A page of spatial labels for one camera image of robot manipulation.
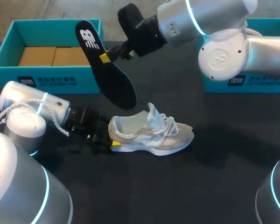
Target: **shoe sole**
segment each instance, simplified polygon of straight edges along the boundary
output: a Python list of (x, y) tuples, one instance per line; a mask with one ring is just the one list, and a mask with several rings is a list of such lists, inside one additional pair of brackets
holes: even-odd
[(157, 156), (164, 156), (164, 155), (170, 155), (173, 153), (177, 153), (178, 151), (181, 151), (182, 149), (187, 147), (189, 144), (175, 148), (175, 149), (171, 149), (171, 150), (158, 150), (158, 149), (154, 149), (154, 148), (148, 148), (145, 146), (123, 144), (121, 147), (113, 148), (112, 151), (120, 152), (120, 153), (131, 153), (131, 152), (135, 152), (135, 151), (148, 151)]

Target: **cable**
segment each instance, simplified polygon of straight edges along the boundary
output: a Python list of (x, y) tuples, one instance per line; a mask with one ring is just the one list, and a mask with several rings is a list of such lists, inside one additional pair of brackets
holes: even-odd
[(16, 104), (12, 104), (11, 106), (9, 106), (8, 108), (6, 108), (4, 111), (2, 111), (0, 113), (0, 120), (2, 119), (2, 122), (1, 123), (6, 123), (6, 119), (7, 119), (7, 116), (8, 116), (8, 113), (11, 112), (13, 109), (15, 108), (18, 108), (18, 107), (21, 107), (21, 106), (26, 106), (26, 107), (29, 107), (29, 108), (33, 108), (32, 106), (28, 105), (28, 103), (31, 103), (31, 102), (36, 102), (36, 103), (39, 103), (39, 104), (43, 104), (45, 107), (47, 107), (47, 109), (49, 110), (51, 116), (52, 116), (52, 121), (55, 125), (55, 127), (61, 132), (63, 133), (64, 135), (66, 136), (70, 136), (69, 132), (65, 131), (64, 129), (62, 129), (58, 122), (57, 122), (57, 119), (56, 119), (56, 116), (55, 116), (55, 113), (54, 111), (52, 110), (52, 108), (44, 101), (42, 100), (39, 100), (39, 99), (30, 99), (28, 101), (26, 101), (25, 103), (16, 103)]
[(246, 33), (253, 36), (262, 36), (262, 34), (254, 29), (246, 28)]

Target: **black insole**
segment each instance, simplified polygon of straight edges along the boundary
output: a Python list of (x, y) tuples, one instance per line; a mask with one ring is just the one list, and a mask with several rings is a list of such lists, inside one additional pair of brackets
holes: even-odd
[(121, 109), (134, 108), (137, 97), (133, 84), (115, 64), (101, 61), (99, 56), (106, 50), (94, 26), (88, 21), (80, 21), (76, 25), (76, 36), (102, 93)]

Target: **white sneaker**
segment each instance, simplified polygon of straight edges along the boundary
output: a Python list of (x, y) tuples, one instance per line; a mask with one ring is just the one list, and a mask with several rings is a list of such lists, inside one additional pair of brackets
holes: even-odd
[(150, 112), (142, 111), (130, 117), (115, 116), (109, 123), (109, 135), (122, 143), (115, 152), (149, 151), (155, 155), (169, 155), (188, 146), (194, 138), (192, 127), (176, 123), (173, 117), (159, 114), (153, 104)]

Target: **gray floor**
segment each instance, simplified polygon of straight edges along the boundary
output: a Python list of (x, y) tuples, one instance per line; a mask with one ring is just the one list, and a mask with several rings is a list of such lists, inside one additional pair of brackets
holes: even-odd
[[(166, 0), (0, 0), (0, 41), (12, 20), (97, 18), (103, 21), (106, 40), (125, 40), (117, 12), (128, 3), (136, 4), (143, 15), (156, 13)], [(280, 17), (280, 0), (258, 0), (253, 17)]]

